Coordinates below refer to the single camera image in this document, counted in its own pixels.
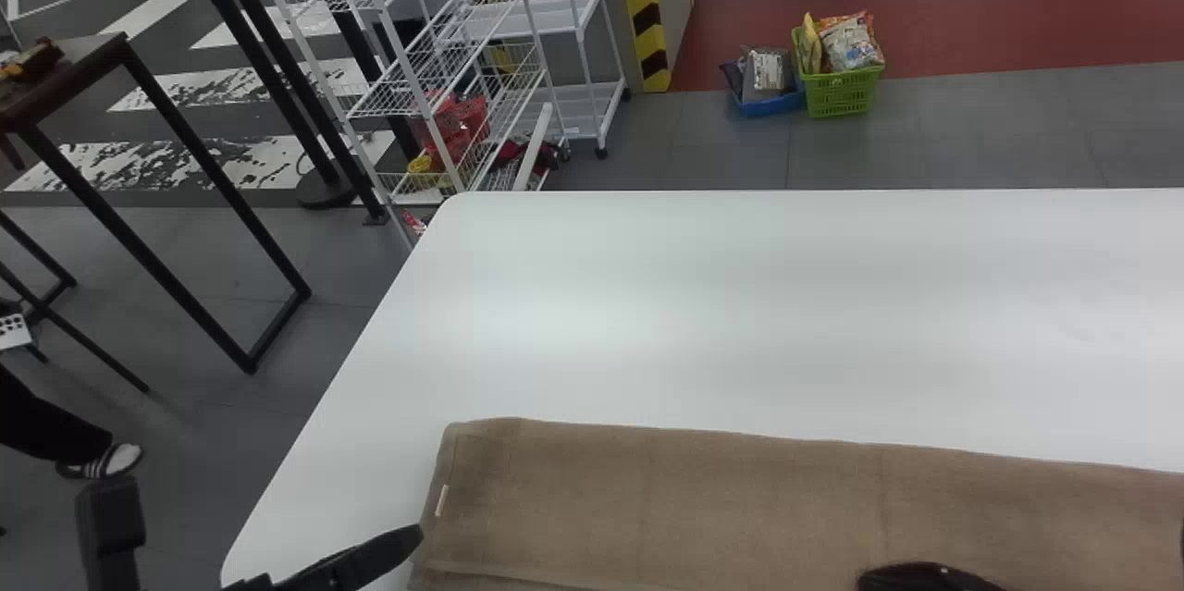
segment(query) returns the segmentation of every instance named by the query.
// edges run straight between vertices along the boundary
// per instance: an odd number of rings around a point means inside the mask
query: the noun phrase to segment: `gray tile floor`
[[[123,208],[124,217],[242,342],[256,339],[287,285],[227,208]],[[58,309],[141,374],[144,397],[54,329],[52,364],[4,361],[43,397],[147,449],[136,469],[149,546],[144,586],[218,589],[221,557],[390,285],[406,250],[360,211],[260,217],[313,284],[305,304],[246,377],[83,208],[9,208],[79,288]],[[0,256],[38,289],[51,277],[7,237]],[[0,448],[0,579],[5,589],[83,589],[72,499],[78,483]]]
[[[866,116],[736,116],[722,92],[641,95],[622,107],[607,161],[579,146],[552,189],[1184,186],[1184,63],[884,81]],[[124,208],[176,274],[244,342],[287,297],[225,208]],[[148,589],[215,589],[224,553],[406,255],[361,211],[259,214],[316,293],[249,378],[76,207],[8,208],[82,287],[60,310],[141,372],[144,398],[51,326],[53,364],[5,362],[46,398],[142,442],[136,471]],[[50,278],[6,237],[0,256]],[[4,587],[77,590],[76,483],[0,449]]]
[[[882,81],[867,115],[746,120],[726,92],[641,95],[612,156],[552,189],[1184,186],[1184,62]]]

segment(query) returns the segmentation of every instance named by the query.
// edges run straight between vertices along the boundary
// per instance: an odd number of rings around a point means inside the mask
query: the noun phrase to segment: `dark tabletop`
[[[128,36],[82,36],[53,43],[64,57],[41,82],[0,86],[0,133],[40,122],[114,70]]]

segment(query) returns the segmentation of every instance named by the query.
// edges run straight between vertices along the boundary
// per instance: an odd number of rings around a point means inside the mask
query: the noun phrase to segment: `person's leg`
[[[78,465],[102,457],[111,443],[111,432],[37,397],[0,366],[0,445]]]

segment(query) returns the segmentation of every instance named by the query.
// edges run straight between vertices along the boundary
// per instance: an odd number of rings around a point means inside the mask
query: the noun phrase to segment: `white table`
[[[1184,189],[465,194],[391,287],[223,582],[418,520],[453,420],[1184,471],[1182,397]]]

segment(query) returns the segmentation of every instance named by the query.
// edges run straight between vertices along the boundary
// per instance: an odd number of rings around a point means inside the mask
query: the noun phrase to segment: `blue basket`
[[[728,81],[728,91],[732,92],[732,101],[736,103],[736,110],[740,111],[741,117],[765,117],[766,115],[777,115],[781,111],[793,111],[806,105],[806,92],[802,89],[802,83],[794,79],[797,89],[787,95],[779,95],[777,98],[765,98],[762,101],[749,101],[748,103],[740,102],[740,95],[736,94],[735,88],[732,84],[732,77],[739,73],[739,68],[735,63],[729,62],[727,64],[721,64],[720,70],[723,71],[723,78]]]

